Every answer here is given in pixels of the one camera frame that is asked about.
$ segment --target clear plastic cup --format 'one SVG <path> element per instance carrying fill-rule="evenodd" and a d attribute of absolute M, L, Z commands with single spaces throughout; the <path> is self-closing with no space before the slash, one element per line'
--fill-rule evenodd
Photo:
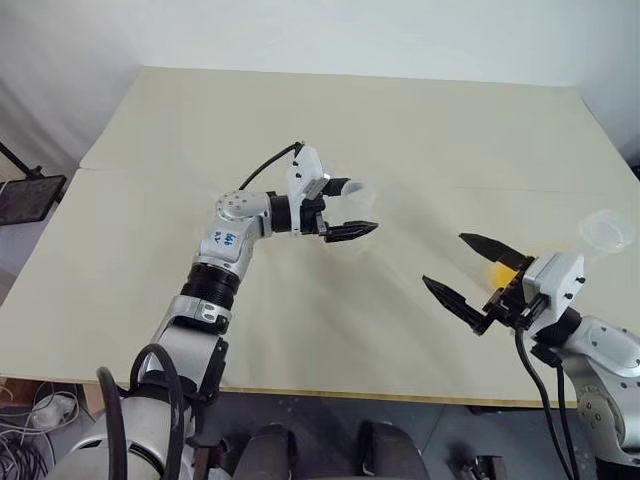
<path fill-rule="evenodd" d="M 591 251 L 584 252 L 588 263 L 594 264 L 609 255 L 622 252 L 636 238 L 636 228 L 620 212 L 598 210 L 579 225 L 580 236 Z"/>
<path fill-rule="evenodd" d="M 357 180 L 349 180 L 342 186 L 337 198 L 337 215 L 332 215 L 332 225 L 351 220 L 373 221 L 373 203 L 375 201 L 373 185 Z M 356 260 L 371 246 L 374 235 L 364 235 L 353 240 L 327 244 L 327 249 L 343 260 Z"/>

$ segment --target white cable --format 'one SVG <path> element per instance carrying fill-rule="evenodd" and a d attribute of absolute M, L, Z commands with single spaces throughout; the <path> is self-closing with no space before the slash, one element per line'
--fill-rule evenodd
<path fill-rule="evenodd" d="M 9 394 L 9 396 L 11 397 L 11 401 L 13 402 L 13 392 L 11 390 L 9 390 L 4 385 L 0 385 L 0 392 L 7 392 Z"/>
<path fill-rule="evenodd" d="M 52 382 L 43 382 L 43 383 L 41 383 L 41 384 L 40 384 L 40 386 L 38 387 L 38 389 L 36 390 L 35 395 L 33 396 L 33 405 L 34 405 L 34 406 L 35 406 L 35 403 L 36 403 L 36 399 L 38 398 L 38 394 L 40 393 L 40 390 L 42 390 L 42 387 L 44 387 L 45 385 L 51 385 L 51 393 L 52 393 L 52 394 L 55 394 L 55 393 L 56 393 L 56 391 L 55 391 L 55 389 L 54 389 L 54 387 L 53 387 L 53 383 L 52 383 Z M 42 407 L 39 407 L 39 408 L 32 409 L 30 412 L 21 412 L 21 413 L 0 413 L 0 419 L 1 419 L 2 417 L 8 417 L 8 418 L 11 418 L 11 417 L 24 417 L 25 415 L 31 415 L 31 414 L 32 414 L 32 413 L 34 413 L 34 412 L 39 412 L 40 410 L 44 410 L 44 409 L 45 409 L 45 408 L 47 408 L 49 405 L 51 405 L 51 402 L 53 402 L 53 397 L 51 397 L 51 398 L 49 399 L 49 401 L 47 402 L 47 404 L 46 404 L 46 405 L 43 405 Z"/>
<path fill-rule="evenodd" d="M 11 180 L 7 180 L 2 184 L 2 187 L 0 187 L 0 196 L 2 195 L 2 192 L 4 192 L 4 187 L 6 187 L 10 181 Z"/>
<path fill-rule="evenodd" d="M 62 427 L 66 427 L 67 425 L 75 421 L 78 418 L 79 412 L 80 412 L 80 408 L 78 405 L 78 398 L 71 392 L 56 392 L 56 395 L 68 395 L 69 397 L 74 399 L 75 406 L 73 408 L 73 415 L 69 420 L 61 423 L 60 425 L 56 425 L 53 428 L 16 427 L 15 425 L 12 425 L 10 423 L 5 423 L 2 420 L 0 420 L 0 427 L 8 428 L 8 430 L 0 432 L 0 436 L 3 436 L 7 433 L 21 433 L 21 434 L 24 434 L 23 436 L 42 435 L 43 433 L 53 432 L 54 430 L 58 430 Z M 29 413 L 29 418 L 27 419 L 27 421 L 30 420 L 32 413 L 33 412 Z"/>
<path fill-rule="evenodd" d="M 43 437 L 46 440 L 45 443 L 49 447 L 49 454 L 51 455 L 51 470 L 49 471 L 52 471 L 56 466 L 56 454 L 53 451 L 53 445 L 51 443 L 51 439 L 47 436 L 46 433 L 43 435 Z"/>
<path fill-rule="evenodd" d="M 18 474 L 16 475 L 16 478 L 20 478 L 20 474 L 22 472 L 20 471 L 20 467 L 18 466 L 18 462 L 16 461 L 16 457 L 14 457 L 13 453 L 11 452 L 11 450 L 9 450 L 9 446 L 7 445 L 7 441 L 4 438 L 0 437 L 0 442 L 2 442 L 2 445 L 4 445 L 4 449 L 9 454 L 9 457 L 11 457 L 11 459 L 13 460 L 13 465 L 16 467 L 16 470 L 18 472 Z"/>

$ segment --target gray floor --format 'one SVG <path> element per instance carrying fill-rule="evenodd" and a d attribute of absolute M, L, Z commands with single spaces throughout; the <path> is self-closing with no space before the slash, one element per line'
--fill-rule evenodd
<path fill-rule="evenodd" d="M 582 479 L 595 480 L 581 427 L 569 413 Z M 250 435 L 278 422 L 296 435 L 296 478 L 346 475 L 353 472 L 355 438 L 364 420 L 391 422 L 411 435 L 433 480 L 454 480 L 448 463 L 475 455 L 504 457 L 509 479 L 563 478 L 540 410 L 478 415 L 457 405 L 228 393 L 207 411 L 203 435 L 212 441 Z M 83 415 L 77 424 L 52 434 L 59 458 L 89 422 Z"/>

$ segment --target yellow object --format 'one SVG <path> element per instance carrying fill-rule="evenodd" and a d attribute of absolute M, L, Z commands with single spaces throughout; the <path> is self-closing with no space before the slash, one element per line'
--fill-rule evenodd
<path fill-rule="evenodd" d="M 513 280 L 516 273 L 518 272 L 501 263 L 494 263 L 489 268 L 489 284 L 493 288 L 504 288 Z"/>

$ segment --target table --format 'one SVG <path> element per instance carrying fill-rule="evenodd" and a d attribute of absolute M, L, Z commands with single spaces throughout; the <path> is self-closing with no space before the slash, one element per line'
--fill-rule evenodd
<path fill-rule="evenodd" d="M 126 382 L 216 198 L 295 140 L 374 185 L 380 228 L 353 257 L 312 237 L 256 245 L 224 388 L 537 405 L 510 332 L 476 337 L 421 275 L 479 308 L 490 264 L 458 233 L 539 254 L 585 250 L 579 222 L 601 208 L 637 227 L 637 181 L 564 87 L 145 68 L 0 309 L 2 374 L 90 382 L 108 365 Z M 252 187 L 284 193 L 284 171 Z M 640 331 L 638 243 L 586 255 L 574 306 Z"/>

